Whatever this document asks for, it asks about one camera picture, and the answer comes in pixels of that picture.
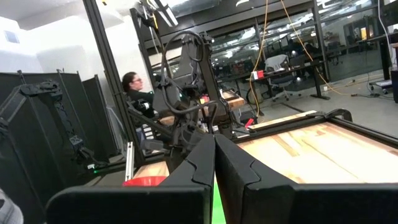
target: ceiling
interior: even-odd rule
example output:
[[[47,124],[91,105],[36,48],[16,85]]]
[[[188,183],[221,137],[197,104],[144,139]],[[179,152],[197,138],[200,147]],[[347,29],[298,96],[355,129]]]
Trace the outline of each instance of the ceiling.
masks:
[[[129,15],[137,0],[107,0],[103,6],[97,0],[106,27],[121,22],[122,16]],[[86,18],[82,0],[0,0],[0,17],[17,21],[19,27],[31,30],[69,16]]]
[[[0,0],[0,16],[18,21],[74,1],[77,0]]]

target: green strip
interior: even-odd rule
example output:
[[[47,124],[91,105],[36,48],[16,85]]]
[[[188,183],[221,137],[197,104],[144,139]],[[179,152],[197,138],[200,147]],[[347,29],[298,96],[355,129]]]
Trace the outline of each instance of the green strip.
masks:
[[[226,222],[225,222],[223,204],[221,203],[220,191],[218,190],[218,185],[214,183],[212,224],[225,224],[225,223]]]

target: metal frame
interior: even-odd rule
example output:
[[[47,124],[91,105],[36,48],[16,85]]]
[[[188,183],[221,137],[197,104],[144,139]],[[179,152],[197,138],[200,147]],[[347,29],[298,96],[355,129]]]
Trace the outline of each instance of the metal frame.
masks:
[[[337,118],[336,116],[344,116],[345,115],[344,113],[347,112],[349,113],[349,111],[346,110],[335,110],[335,111],[337,111],[337,114],[330,113],[330,115],[328,115],[325,113],[314,113],[314,114],[308,114],[301,118],[295,118],[276,124],[270,124],[268,126],[257,128],[256,129],[257,133],[251,134],[250,136],[245,136],[243,138],[234,139],[233,142],[235,144],[244,143],[247,141],[253,141],[259,138],[273,136],[275,134],[280,134],[295,129],[306,128],[308,126],[329,122],[338,125],[342,128],[348,129],[352,132],[363,135],[367,138],[373,139],[375,141],[378,141],[380,143],[398,149],[398,138],[390,136],[386,133],[382,133],[380,131],[376,131],[371,128],[364,127],[359,124],[355,124],[350,120]]]
[[[106,79],[109,83],[109,87],[113,94],[116,108],[118,109],[121,116],[121,122],[126,132],[127,141],[129,142],[132,141],[134,143],[134,165],[136,167],[140,167],[146,164],[164,160],[163,154],[160,156],[157,155],[145,156],[144,153],[142,152],[138,136],[136,133],[136,127],[132,123],[132,120],[127,112],[126,97],[123,94],[123,88],[121,86],[119,72],[116,67],[116,62],[114,61],[114,57],[112,54],[111,47],[109,45],[108,38],[106,36],[105,27],[101,18],[100,10],[98,9],[98,5],[95,0],[83,0],[83,3],[87,12],[88,20],[91,24],[91,28],[93,29],[94,37],[98,47],[98,52],[101,56],[101,60],[104,66]],[[102,167],[100,170],[107,170],[109,173],[111,173],[111,172],[116,172],[118,170],[117,169],[110,170],[109,168],[121,166],[122,167],[121,170],[124,170],[125,165],[126,165],[125,162],[117,162],[114,164],[110,164],[107,167]]]

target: red object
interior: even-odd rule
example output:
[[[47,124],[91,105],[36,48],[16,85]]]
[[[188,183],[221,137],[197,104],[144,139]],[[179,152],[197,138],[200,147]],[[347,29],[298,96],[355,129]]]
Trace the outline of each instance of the red object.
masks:
[[[166,179],[164,176],[154,176],[154,177],[140,177],[125,181],[123,183],[124,187],[128,186],[141,186],[141,187],[150,187],[150,186],[158,186],[162,181]]]
[[[258,78],[264,78],[264,71],[263,70],[257,71],[257,76]]]
[[[254,119],[250,118],[249,121],[246,123],[246,125],[244,127],[248,128],[253,123],[253,121],[254,121]]]

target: air vent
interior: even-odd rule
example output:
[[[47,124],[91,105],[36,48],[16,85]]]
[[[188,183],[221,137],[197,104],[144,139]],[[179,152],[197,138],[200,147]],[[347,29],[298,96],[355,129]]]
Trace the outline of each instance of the air vent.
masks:
[[[6,35],[6,39],[8,42],[19,44],[19,39],[18,39],[17,34],[11,32],[11,31],[4,31],[4,35]]]

